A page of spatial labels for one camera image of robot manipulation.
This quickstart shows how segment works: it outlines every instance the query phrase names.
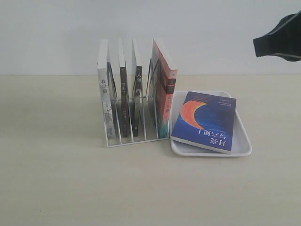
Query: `black object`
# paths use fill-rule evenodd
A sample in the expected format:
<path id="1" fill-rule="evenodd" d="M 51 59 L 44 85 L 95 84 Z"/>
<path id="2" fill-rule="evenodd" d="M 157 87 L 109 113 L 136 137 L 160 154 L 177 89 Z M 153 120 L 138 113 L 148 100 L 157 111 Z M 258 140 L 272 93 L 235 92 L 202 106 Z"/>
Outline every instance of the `black object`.
<path id="1" fill-rule="evenodd" d="M 287 61 L 301 60 L 301 11 L 280 20 L 266 35 L 253 40 L 257 57 L 278 56 Z"/>

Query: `blue book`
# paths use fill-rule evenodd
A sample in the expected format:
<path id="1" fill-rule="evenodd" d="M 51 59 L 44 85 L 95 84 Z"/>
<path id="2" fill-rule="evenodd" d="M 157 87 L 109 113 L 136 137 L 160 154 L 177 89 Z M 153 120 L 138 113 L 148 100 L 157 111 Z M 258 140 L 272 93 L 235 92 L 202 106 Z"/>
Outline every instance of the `blue book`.
<path id="1" fill-rule="evenodd" d="M 231 153 L 236 99 L 188 92 L 170 138 Z"/>

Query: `book cover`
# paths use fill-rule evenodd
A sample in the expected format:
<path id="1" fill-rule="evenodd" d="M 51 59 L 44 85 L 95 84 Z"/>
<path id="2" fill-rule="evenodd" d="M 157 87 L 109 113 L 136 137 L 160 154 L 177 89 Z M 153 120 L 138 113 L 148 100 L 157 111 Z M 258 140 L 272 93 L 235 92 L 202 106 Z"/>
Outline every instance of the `book cover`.
<path id="1" fill-rule="evenodd" d="M 123 54 L 122 39 L 118 40 L 118 56 L 120 68 L 120 93 L 121 93 L 121 130 L 123 137 L 128 135 L 129 113 L 128 113 L 128 89 L 127 89 L 127 68 Z"/>
<path id="2" fill-rule="evenodd" d="M 151 61 L 153 72 L 148 104 L 152 118 L 157 118 L 158 137 L 165 138 L 178 69 L 161 39 L 153 40 Z"/>
<path id="3" fill-rule="evenodd" d="M 231 153 L 236 99 L 188 92 L 171 139 Z"/>
<path id="4" fill-rule="evenodd" d="M 142 63 L 138 51 L 136 39 L 132 40 L 132 103 L 131 103 L 131 118 L 133 136 L 138 136 L 139 126 L 139 111 L 141 98 L 141 80 L 142 80 Z"/>
<path id="5" fill-rule="evenodd" d="M 100 89 L 100 97 L 103 104 L 103 114 L 108 139 L 115 139 L 113 111 L 111 105 L 110 88 L 108 80 L 107 63 L 110 61 L 108 40 L 101 40 L 97 61 L 97 73 Z"/>

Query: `book stand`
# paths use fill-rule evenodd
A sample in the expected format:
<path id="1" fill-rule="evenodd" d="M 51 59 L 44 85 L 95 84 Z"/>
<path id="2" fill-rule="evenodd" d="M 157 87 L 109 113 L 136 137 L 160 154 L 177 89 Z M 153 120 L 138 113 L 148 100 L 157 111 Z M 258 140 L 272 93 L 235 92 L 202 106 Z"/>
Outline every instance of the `book stand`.
<path id="1" fill-rule="evenodd" d="M 157 141 L 157 140 L 165 140 L 169 139 L 169 130 L 167 132 L 167 135 L 165 138 L 158 138 L 158 122 L 157 122 L 157 110 L 156 105 L 154 103 L 154 113 L 151 114 L 151 109 L 149 108 L 148 101 L 150 98 L 155 99 L 155 93 L 153 96 L 150 96 L 149 86 L 153 86 L 153 90 L 155 87 L 153 75 L 156 66 L 158 65 L 158 62 L 156 62 L 155 67 L 153 67 L 152 60 L 150 59 L 149 64 L 149 71 L 148 71 L 148 79 L 146 84 L 146 91 L 144 93 L 143 91 L 143 81 L 141 81 L 141 102 L 140 102 L 140 111 L 139 111 L 139 128 L 138 128 L 138 136 L 133 136 L 133 128 L 132 128 L 132 117 L 131 117 L 131 98 L 129 98 L 128 92 L 127 92 L 127 103 L 128 103 L 128 110 L 129 110 L 129 127 L 130 127 L 130 133 L 128 137 L 122 137 L 122 133 L 120 130 L 120 120 L 121 120 L 121 99 L 117 96 L 117 90 L 116 90 L 116 84 L 114 82 L 113 72 L 111 66 L 108 68 L 108 77 L 109 82 L 112 82 L 113 87 L 113 100 L 112 100 L 112 111 L 113 111 L 113 120 L 115 126 L 115 133 L 116 138 L 115 139 L 108 139 L 107 131 L 106 131 L 106 125 L 105 125 L 105 117 L 103 112 L 103 119 L 104 119 L 104 129 L 105 129 L 105 139 L 106 139 L 106 146 L 107 147 L 117 147 L 117 146 L 123 146 L 123 145 L 132 145 L 132 144 L 139 144 L 139 143 L 145 143 L 145 142 L 151 142 L 151 141 Z"/>

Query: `white wall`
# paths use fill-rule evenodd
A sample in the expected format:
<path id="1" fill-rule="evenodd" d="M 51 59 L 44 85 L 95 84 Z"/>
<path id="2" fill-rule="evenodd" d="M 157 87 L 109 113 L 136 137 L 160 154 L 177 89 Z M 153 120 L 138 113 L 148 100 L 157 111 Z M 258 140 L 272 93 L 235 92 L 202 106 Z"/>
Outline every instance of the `white wall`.
<path id="1" fill-rule="evenodd" d="M 253 38 L 301 9 L 299 0 L 0 0 L 0 74 L 96 74 L 100 38 L 136 37 L 148 66 L 162 37 L 179 74 L 301 73 L 301 63 L 256 58 Z"/>

